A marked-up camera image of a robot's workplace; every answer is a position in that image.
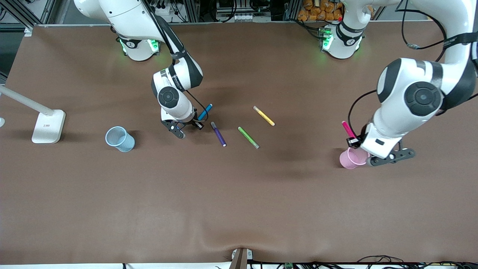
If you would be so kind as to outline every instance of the pink cup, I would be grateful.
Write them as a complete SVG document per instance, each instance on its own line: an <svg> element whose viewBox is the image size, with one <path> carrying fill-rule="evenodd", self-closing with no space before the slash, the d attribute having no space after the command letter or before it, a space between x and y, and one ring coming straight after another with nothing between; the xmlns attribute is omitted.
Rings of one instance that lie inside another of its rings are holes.
<svg viewBox="0 0 478 269"><path fill-rule="evenodd" d="M367 163L370 153L361 148L347 148L340 154L340 164L347 169L354 169Z"/></svg>

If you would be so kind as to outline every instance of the black joint cap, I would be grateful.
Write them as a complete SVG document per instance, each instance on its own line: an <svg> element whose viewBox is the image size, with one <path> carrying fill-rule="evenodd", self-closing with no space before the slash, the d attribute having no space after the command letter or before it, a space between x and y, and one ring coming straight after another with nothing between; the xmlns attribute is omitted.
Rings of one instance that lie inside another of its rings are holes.
<svg viewBox="0 0 478 269"><path fill-rule="evenodd" d="M167 86L159 91L158 101L162 106L173 108L178 105L179 94L175 88Z"/></svg>
<svg viewBox="0 0 478 269"><path fill-rule="evenodd" d="M440 106L440 90L425 81L415 82L405 91L405 102L413 115L429 115Z"/></svg>

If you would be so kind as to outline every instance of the light blue cup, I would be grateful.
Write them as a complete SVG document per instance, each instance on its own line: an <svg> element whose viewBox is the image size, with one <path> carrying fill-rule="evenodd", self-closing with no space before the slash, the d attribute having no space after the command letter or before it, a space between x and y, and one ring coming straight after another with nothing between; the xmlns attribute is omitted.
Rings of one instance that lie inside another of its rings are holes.
<svg viewBox="0 0 478 269"><path fill-rule="evenodd" d="M128 152L134 148L134 138L121 126L109 129L105 136L106 143L121 152Z"/></svg>

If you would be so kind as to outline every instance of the white lamp base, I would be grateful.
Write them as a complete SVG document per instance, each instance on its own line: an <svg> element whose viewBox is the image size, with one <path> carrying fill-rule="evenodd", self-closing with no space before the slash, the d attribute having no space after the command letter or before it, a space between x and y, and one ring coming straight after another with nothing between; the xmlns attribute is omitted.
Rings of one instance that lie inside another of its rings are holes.
<svg viewBox="0 0 478 269"><path fill-rule="evenodd" d="M66 113L63 110L55 109L52 116L38 114L32 142L35 144L54 144L60 140L63 123Z"/></svg>

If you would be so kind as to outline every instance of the pink marker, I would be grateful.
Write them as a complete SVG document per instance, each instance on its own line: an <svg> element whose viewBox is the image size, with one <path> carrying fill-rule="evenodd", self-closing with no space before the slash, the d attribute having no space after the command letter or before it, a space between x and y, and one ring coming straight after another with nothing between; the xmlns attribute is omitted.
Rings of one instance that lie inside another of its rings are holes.
<svg viewBox="0 0 478 269"><path fill-rule="evenodd" d="M342 121L342 126L344 127L345 131L347 132L349 137L357 138L354 133L352 132L352 129L350 126L347 124L347 122Z"/></svg>

